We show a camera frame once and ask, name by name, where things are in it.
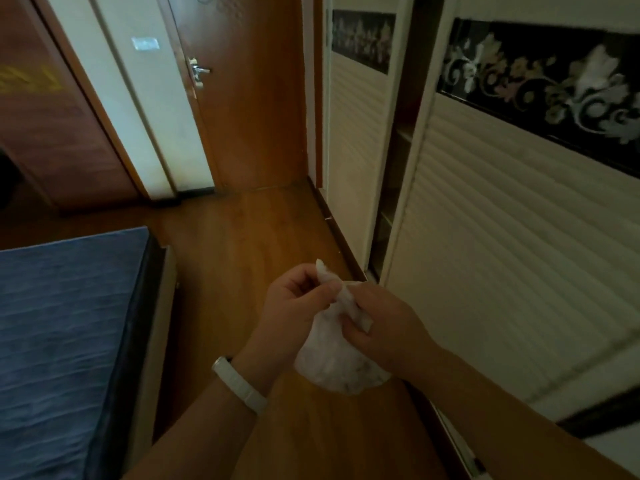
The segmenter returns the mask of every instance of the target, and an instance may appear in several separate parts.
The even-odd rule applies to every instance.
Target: forearm
[[[242,352],[232,364],[268,395],[277,374],[264,370],[258,357]],[[256,418],[216,377],[124,480],[228,479]]]
[[[495,480],[633,479],[456,355],[436,347],[418,387],[449,418]]]

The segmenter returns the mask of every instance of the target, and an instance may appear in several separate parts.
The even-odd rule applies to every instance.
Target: person's right arm
[[[438,346],[411,307],[389,291],[371,283],[349,290],[373,325],[365,333],[343,317],[344,337],[418,387],[495,480],[635,479]]]

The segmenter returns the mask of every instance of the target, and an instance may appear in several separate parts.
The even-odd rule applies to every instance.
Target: white wristband
[[[252,409],[258,415],[262,414],[265,407],[267,407],[267,398],[256,391],[249,382],[245,381],[244,377],[237,373],[226,357],[219,357],[213,363],[211,369],[249,409]]]

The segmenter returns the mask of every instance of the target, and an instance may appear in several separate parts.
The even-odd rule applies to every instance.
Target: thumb
[[[348,315],[340,315],[340,321],[342,322],[342,336],[348,343],[364,353],[371,338]]]
[[[305,311],[315,315],[331,305],[341,289],[342,283],[340,281],[329,281],[323,285],[316,286],[309,293],[298,298],[297,301],[304,307]]]

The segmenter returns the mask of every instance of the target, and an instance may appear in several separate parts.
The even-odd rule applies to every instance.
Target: person's left arm
[[[260,322],[231,365],[263,396],[290,367],[313,318],[340,291],[319,285],[316,266],[301,264],[274,281]],[[255,425],[251,411],[218,377],[132,468],[124,480],[228,479]]]

